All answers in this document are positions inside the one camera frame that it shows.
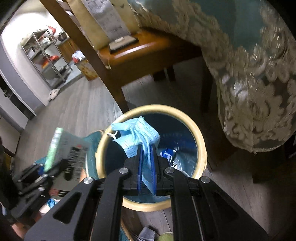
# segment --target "wooden cabinet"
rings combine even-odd
[[[58,45],[58,48],[67,62],[70,62],[72,60],[72,54],[74,54],[75,51],[79,50],[79,48],[71,38],[67,38],[66,40],[61,42]]]

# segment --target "white wall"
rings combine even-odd
[[[46,29],[47,25],[57,28],[56,33],[62,31],[39,0],[27,0],[17,10],[1,35],[1,42],[13,67],[44,105],[48,104],[50,88],[23,52],[20,41],[30,32]]]

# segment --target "wooden chair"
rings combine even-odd
[[[97,53],[59,2],[41,2],[83,52],[123,113],[129,108],[122,86],[148,74],[153,74],[155,80],[164,78],[165,68],[169,80],[175,80],[174,64],[202,55],[199,47],[153,29],[143,29],[134,34],[139,42],[121,51],[110,54],[108,47],[105,47]]]

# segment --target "trash can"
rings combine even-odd
[[[143,116],[160,135],[159,150],[176,150],[178,169],[185,171],[192,178],[200,178],[207,165],[207,152],[202,134],[195,122],[182,111],[165,105],[146,105],[128,111],[115,123]],[[124,164],[122,150],[110,147],[113,140],[107,133],[115,133],[111,126],[103,134],[96,152],[96,169],[99,178],[103,178]],[[125,196],[123,206],[142,212],[169,208],[170,198],[152,195],[145,185],[139,196]]]

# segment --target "receipt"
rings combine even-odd
[[[131,35],[109,0],[81,1],[111,41]]]

